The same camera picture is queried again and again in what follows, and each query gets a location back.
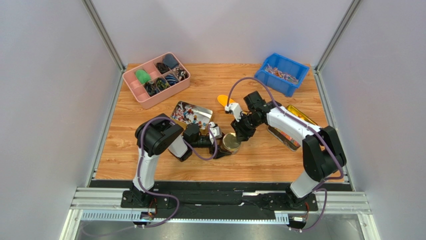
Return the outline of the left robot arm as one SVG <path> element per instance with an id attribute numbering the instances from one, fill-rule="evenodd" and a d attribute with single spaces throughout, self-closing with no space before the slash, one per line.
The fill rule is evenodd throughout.
<path id="1" fill-rule="evenodd" d="M 153 196 L 147 191 L 154 187 L 154 175 L 160 155 L 169 151 L 180 162 L 186 161 L 195 148 L 206 148 L 211 154 L 205 160 L 230 156 L 231 151 L 221 148 L 224 139 L 220 127 L 214 123 L 206 124 L 206 134 L 201 133 L 197 123 L 190 123 L 185 128 L 175 123 L 164 113 L 141 124 L 135 131 L 138 147 L 138 164 L 132 181 L 130 196 L 122 201 L 122 206 L 129 203 L 138 207 L 148 207 Z"/>

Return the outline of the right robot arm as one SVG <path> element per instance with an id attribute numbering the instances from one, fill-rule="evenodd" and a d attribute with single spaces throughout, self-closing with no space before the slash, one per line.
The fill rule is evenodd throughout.
<path id="1" fill-rule="evenodd" d="M 303 171 L 285 190 L 284 202 L 289 208 L 304 205 L 308 196 L 331 179 L 332 174 L 343 171 L 347 159 L 335 128 L 311 124 L 274 99 L 265 101 L 257 91 L 244 97 L 244 101 L 248 113 L 236 102 L 227 102 L 224 107 L 234 117 L 231 126 L 237 141 L 248 141 L 257 127 L 265 124 L 284 132 L 302 148 Z"/>

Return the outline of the white jar lid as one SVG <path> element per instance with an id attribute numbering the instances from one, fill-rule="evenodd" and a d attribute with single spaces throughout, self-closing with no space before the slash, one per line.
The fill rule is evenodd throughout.
<path id="1" fill-rule="evenodd" d="M 221 146 L 223 149 L 235 152 L 241 147 L 241 142 L 237 140 L 235 133 L 226 133 L 222 139 Z"/>

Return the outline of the yellow plastic scoop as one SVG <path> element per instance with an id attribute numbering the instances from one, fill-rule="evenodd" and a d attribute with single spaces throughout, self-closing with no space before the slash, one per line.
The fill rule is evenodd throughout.
<path id="1" fill-rule="evenodd" d="M 228 104 L 232 104 L 235 101 L 231 98 L 228 98 L 227 95 L 221 94 L 217 97 L 217 101 L 223 106 L 226 107 Z"/>

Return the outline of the clear glass jar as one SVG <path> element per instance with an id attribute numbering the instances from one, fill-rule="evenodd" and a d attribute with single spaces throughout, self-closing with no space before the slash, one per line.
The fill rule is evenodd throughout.
<path id="1" fill-rule="evenodd" d="M 240 150 L 240 147 L 237 148 L 228 148 L 228 147 L 224 147 L 224 150 L 229 153 L 230 155 L 235 155 L 238 153 L 238 151 Z"/>

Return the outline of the gold tin of lollipops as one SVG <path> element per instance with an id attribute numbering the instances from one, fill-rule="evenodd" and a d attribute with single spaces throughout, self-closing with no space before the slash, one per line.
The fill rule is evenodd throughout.
<path id="1" fill-rule="evenodd" d="M 170 118 L 184 129 L 189 124 L 196 124 L 201 133 L 206 134 L 208 132 L 207 125 L 213 118 L 213 111 L 202 106 L 179 101 L 170 114 Z"/>

